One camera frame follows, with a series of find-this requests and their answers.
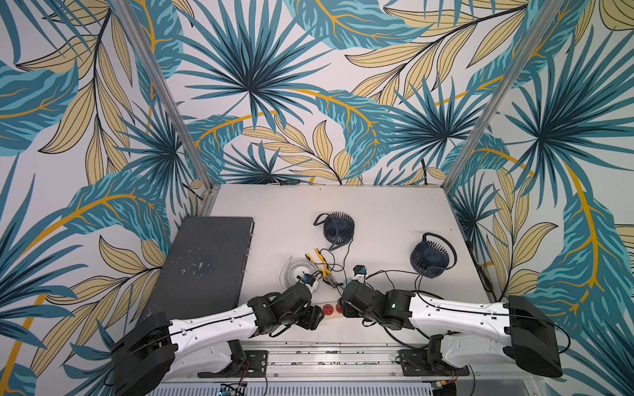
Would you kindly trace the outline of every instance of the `white fan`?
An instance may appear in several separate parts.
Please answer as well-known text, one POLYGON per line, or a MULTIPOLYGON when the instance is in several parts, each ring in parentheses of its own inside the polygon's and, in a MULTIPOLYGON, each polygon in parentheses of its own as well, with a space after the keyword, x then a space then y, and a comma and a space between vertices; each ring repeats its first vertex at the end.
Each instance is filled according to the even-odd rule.
POLYGON ((319 268, 317 268, 315 263, 305 258, 294 259, 289 257, 280 269, 280 285, 286 290, 297 283, 299 280, 297 279, 298 276, 303 278, 305 274, 315 273, 319 273, 319 268))

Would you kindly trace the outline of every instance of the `wall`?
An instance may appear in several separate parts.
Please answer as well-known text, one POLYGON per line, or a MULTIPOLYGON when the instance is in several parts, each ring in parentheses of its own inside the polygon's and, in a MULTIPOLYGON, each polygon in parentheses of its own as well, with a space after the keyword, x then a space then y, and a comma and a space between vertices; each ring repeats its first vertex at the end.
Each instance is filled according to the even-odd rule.
POLYGON ((438 183, 542 2, 191 0, 169 87, 215 183, 438 183))
POLYGON ((451 192, 496 296, 527 293, 572 337, 553 394, 634 394, 633 10, 586 2, 561 50, 524 68, 451 192))
MULTIPOLYGON (((171 3, 141 4, 179 31, 171 3)), ((0 11, 0 395, 110 394, 104 351, 201 183, 105 0, 0 11)))

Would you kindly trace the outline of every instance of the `black cable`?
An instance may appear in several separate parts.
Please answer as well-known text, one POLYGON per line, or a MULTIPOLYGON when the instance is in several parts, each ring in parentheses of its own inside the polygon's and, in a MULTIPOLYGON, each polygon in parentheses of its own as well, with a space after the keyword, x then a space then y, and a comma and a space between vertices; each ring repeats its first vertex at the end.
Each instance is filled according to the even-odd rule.
POLYGON ((399 340, 398 338, 396 338, 392 333, 390 333, 387 328, 383 328, 383 330, 385 330, 385 332, 387 333, 387 335, 390 336, 390 338, 392 338, 394 341, 398 342, 399 344, 401 344, 402 346, 409 348, 409 349, 413 349, 413 350, 423 350, 423 349, 427 349, 427 346, 425 345, 424 347, 420 347, 420 348, 416 348, 416 347, 412 347, 409 344, 406 344, 405 342, 402 342, 401 340, 399 340))
POLYGON ((489 315, 490 315, 490 316, 508 316, 508 317, 511 317, 511 316, 512 316, 512 317, 523 317, 523 318, 525 318, 525 319, 532 319, 532 320, 535 320, 535 321, 544 322, 544 323, 546 323, 546 324, 551 324, 551 325, 555 326, 556 328, 560 329, 560 330, 561 330, 561 331, 562 331, 562 332, 566 335, 566 337, 568 338, 568 345, 566 345, 566 347, 565 347, 563 350, 558 351, 558 352, 559 352, 559 354, 563 354, 565 351, 567 351, 568 349, 570 349, 570 345, 571 345, 571 343, 573 342, 572 338, 570 338, 570 335, 568 335, 568 332, 567 332, 567 331, 566 331, 563 327, 559 326, 557 323, 555 323, 555 322, 553 322, 553 321, 547 321, 546 319, 539 319, 538 317, 525 316, 525 315, 499 314, 499 313, 495 313, 495 314, 487 314, 487 313, 483 313, 483 312, 474 312, 474 311, 472 311, 472 310, 463 310, 463 309, 453 309, 453 308, 438 307, 438 306, 434 305, 433 303, 430 303, 430 302, 426 301, 424 298, 422 298, 422 297, 420 296, 420 293, 419 293, 419 292, 417 292, 416 294, 418 295, 418 297, 419 297, 421 300, 423 300, 423 302, 424 302, 424 303, 426 303, 427 305, 431 305, 431 306, 435 307, 436 309, 444 309, 444 310, 450 310, 450 311, 453 311, 453 312, 464 312, 464 313, 466 313, 466 314, 476 314, 476 315, 483 315, 483 316, 489 316, 489 315))
POLYGON ((476 372, 471 368, 470 364, 469 364, 469 369, 471 370, 471 374, 474 375, 474 387, 473 389, 471 389, 471 393, 469 394, 469 396, 474 396, 474 392, 476 391, 476 372))
POLYGON ((260 373, 262 373, 262 376, 264 377, 264 380, 266 381, 266 388, 264 389, 264 394, 262 394, 262 396, 266 396, 266 392, 269 391, 269 380, 267 379, 266 374, 264 374, 264 371, 260 369, 249 369, 249 370, 259 371, 260 373))

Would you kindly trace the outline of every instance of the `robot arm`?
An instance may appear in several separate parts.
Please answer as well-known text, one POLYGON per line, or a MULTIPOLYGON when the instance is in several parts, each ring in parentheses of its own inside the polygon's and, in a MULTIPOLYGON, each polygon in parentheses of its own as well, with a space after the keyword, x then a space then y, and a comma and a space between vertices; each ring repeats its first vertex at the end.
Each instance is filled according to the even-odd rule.
POLYGON ((324 313, 310 305, 316 286, 307 275, 282 294, 255 297, 219 314, 171 321, 163 312, 149 316, 111 348, 116 396, 145 395, 162 380, 183 375, 239 376, 246 360, 240 340, 273 336, 280 326, 317 328, 324 313))
POLYGON ((554 325, 522 297, 510 296, 508 303, 463 303, 408 290, 383 294, 353 280, 339 305, 346 317, 363 317, 391 330, 442 328, 461 333, 430 337, 424 353, 426 369, 432 373, 450 373, 475 363, 513 362, 533 374, 562 376, 554 325))

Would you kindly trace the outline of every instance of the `vent grille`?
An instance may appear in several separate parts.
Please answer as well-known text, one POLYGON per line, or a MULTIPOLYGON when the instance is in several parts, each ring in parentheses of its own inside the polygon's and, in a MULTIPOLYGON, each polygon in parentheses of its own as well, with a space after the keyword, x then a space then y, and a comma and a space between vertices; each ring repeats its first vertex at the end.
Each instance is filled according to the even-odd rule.
MULTIPOLYGON (((262 396, 266 384, 252 382, 245 396, 262 396)), ((148 396, 215 396, 220 387, 213 383, 160 384, 148 396)), ((267 396, 432 396, 429 383, 395 382, 274 382, 267 396)))

